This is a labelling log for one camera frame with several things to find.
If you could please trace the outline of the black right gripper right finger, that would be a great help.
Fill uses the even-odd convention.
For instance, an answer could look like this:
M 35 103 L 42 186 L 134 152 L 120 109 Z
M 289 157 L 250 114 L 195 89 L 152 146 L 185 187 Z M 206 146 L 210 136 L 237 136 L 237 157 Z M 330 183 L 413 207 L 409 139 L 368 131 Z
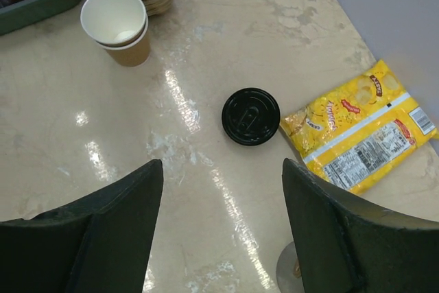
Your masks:
M 438 223 L 345 191 L 291 159 L 283 193 L 306 292 L 437 292 Z

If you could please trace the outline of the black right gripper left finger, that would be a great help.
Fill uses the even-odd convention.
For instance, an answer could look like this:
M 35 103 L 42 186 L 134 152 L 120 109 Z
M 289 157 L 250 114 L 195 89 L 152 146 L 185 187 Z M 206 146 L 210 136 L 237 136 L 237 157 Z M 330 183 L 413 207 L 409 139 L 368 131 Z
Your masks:
M 36 217 L 1 223 L 2 292 L 141 292 L 163 164 Z

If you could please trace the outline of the black plastic cup lid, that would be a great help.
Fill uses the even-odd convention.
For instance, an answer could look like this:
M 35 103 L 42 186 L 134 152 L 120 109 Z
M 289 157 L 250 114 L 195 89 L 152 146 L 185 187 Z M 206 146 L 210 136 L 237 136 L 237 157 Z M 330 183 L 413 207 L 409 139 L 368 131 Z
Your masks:
M 271 94 L 250 87 L 234 92 L 226 100 L 221 120 L 224 132 L 235 143 L 257 146 L 276 134 L 281 112 Z

